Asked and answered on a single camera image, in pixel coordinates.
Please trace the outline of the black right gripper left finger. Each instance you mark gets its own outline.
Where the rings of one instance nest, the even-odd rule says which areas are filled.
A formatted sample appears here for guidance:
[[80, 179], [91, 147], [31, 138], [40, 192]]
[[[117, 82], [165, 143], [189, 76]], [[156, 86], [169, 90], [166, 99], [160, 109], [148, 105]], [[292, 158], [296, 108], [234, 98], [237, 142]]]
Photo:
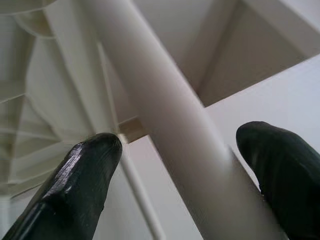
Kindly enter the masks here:
[[2, 240], [93, 240], [122, 152], [113, 133], [73, 146]]

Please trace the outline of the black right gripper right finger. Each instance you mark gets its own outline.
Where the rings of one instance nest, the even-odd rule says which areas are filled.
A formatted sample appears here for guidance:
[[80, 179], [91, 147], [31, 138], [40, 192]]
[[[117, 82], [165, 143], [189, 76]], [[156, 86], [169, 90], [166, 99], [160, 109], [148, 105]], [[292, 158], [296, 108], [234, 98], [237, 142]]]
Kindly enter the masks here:
[[241, 125], [236, 144], [289, 240], [320, 240], [320, 153], [263, 121]]

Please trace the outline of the white plastic table leg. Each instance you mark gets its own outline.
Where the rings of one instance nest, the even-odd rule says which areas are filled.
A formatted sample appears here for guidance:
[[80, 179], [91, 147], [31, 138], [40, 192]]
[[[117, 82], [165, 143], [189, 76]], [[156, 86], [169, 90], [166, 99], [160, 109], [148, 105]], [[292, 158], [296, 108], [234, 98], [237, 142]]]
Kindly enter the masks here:
[[256, 186], [130, 0], [92, 0], [101, 40], [205, 240], [285, 240]]

